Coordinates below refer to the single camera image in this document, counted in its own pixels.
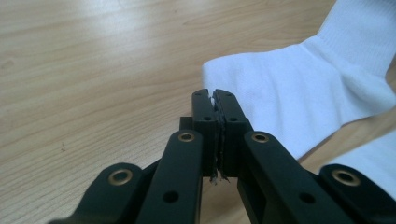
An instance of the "white sock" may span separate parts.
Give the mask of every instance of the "white sock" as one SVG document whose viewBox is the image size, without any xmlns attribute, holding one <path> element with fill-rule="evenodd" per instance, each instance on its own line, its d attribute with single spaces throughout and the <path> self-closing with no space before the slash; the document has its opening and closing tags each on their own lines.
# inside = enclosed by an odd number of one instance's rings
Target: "white sock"
<svg viewBox="0 0 396 224">
<path fill-rule="evenodd" d="M 253 128 L 294 158 L 352 120 L 394 107 L 385 75 L 396 51 L 396 1 L 337 1 L 303 43 L 214 59 L 204 87 L 234 93 Z"/>
<path fill-rule="evenodd" d="M 329 162 L 352 167 L 396 200 L 396 130 Z"/>
</svg>

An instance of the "black plastic part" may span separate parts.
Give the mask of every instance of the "black plastic part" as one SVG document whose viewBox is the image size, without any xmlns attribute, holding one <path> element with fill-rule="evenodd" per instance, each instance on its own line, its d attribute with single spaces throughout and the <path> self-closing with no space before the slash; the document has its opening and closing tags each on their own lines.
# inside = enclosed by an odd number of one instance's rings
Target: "black plastic part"
<svg viewBox="0 0 396 224">
<path fill-rule="evenodd" d="M 253 220 L 261 223 L 353 223 L 272 135 L 249 132 L 245 134 L 245 142 L 245 164 L 266 200 L 263 218 L 254 217 Z M 251 196 L 243 202 L 252 202 L 249 198 Z"/>
<path fill-rule="evenodd" d="M 192 128 L 204 138 L 203 176 L 217 177 L 218 121 L 208 91 L 196 91 L 191 96 Z"/>
<path fill-rule="evenodd" d="M 237 187 L 250 222 L 252 224 L 262 223 L 266 199 L 259 184 L 245 164 L 241 166 Z"/>
<path fill-rule="evenodd" d="M 320 170 L 319 182 L 357 223 L 396 223 L 396 202 L 359 171 L 327 165 Z"/>
<path fill-rule="evenodd" d="M 143 171 L 128 163 L 107 167 L 88 187 L 73 215 L 52 220 L 50 224 L 133 223 L 157 165 L 158 162 L 154 162 Z M 126 177 L 122 172 L 125 170 L 130 171 L 132 176 L 129 181 L 121 184 L 120 180 Z M 119 177 L 113 176 L 119 182 L 114 185 L 109 178 L 117 171 L 120 171 Z"/>
<path fill-rule="evenodd" d="M 198 223 L 202 191 L 202 136 L 172 134 L 136 223 Z"/>
<path fill-rule="evenodd" d="M 223 177 L 237 177 L 243 143 L 243 136 L 251 131 L 235 95 L 230 92 L 215 90 L 215 111 L 219 114 L 220 134 L 218 167 Z"/>
</svg>

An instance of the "screw hole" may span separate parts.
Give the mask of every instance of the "screw hole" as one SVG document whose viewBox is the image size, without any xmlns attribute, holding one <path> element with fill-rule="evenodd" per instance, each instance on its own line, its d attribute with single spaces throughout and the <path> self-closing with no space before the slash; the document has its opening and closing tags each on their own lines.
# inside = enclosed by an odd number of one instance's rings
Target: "screw hole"
<svg viewBox="0 0 396 224">
<path fill-rule="evenodd" d="M 301 199 L 301 201 L 303 201 L 305 203 L 314 203 L 315 202 L 315 197 L 309 193 L 301 193 L 300 199 Z"/>
<path fill-rule="evenodd" d="M 128 183 L 132 179 L 132 171 L 120 169 L 111 173 L 108 177 L 108 183 L 114 186 L 121 186 Z"/>
<path fill-rule="evenodd" d="M 361 184 L 357 176 L 345 170 L 333 170 L 332 177 L 338 182 L 351 187 L 356 187 Z"/>
<path fill-rule="evenodd" d="M 265 143 L 265 142 L 268 142 L 270 140 L 265 134 L 262 134 L 262 133 L 254 133 L 251 136 L 251 138 L 254 141 L 259 142 L 259 143 Z"/>
<path fill-rule="evenodd" d="M 178 136 L 178 140 L 180 140 L 182 142 L 190 142 L 190 141 L 194 140 L 194 135 L 192 133 L 181 133 Z"/>
<path fill-rule="evenodd" d="M 163 200 L 166 203 L 175 203 L 178 200 L 178 193 L 175 191 L 168 191 L 163 195 Z"/>
</svg>

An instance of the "wooden table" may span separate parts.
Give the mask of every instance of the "wooden table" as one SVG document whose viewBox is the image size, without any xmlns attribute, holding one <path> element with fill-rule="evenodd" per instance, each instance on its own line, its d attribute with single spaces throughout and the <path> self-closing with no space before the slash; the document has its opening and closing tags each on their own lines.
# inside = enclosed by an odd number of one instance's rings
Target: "wooden table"
<svg viewBox="0 0 396 224">
<path fill-rule="evenodd" d="M 314 35 L 333 1 L 0 1 L 1 223 L 67 217 L 101 170 L 159 159 L 202 88 L 201 65 Z M 396 66 L 388 74 L 396 89 Z M 396 128 L 396 110 L 345 126 L 315 171 Z M 231 184 L 204 183 L 202 223 L 248 223 Z"/>
</svg>

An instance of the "wood grain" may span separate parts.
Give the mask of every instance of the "wood grain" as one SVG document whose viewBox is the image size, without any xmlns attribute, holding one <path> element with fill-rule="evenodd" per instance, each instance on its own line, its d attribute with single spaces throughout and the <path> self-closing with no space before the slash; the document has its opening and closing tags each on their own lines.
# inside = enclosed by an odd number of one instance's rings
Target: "wood grain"
<svg viewBox="0 0 396 224">
<path fill-rule="evenodd" d="M 67 217 L 102 169 L 157 160 L 191 113 L 204 62 L 299 43 L 332 4 L 0 0 L 0 222 Z M 395 77 L 393 66 L 393 87 Z M 347 125 L 303 165 L 395 129 L 395 118 Z M 234 179 L 205 181 L 201 221 L 248 223 Z"/>
</svg>

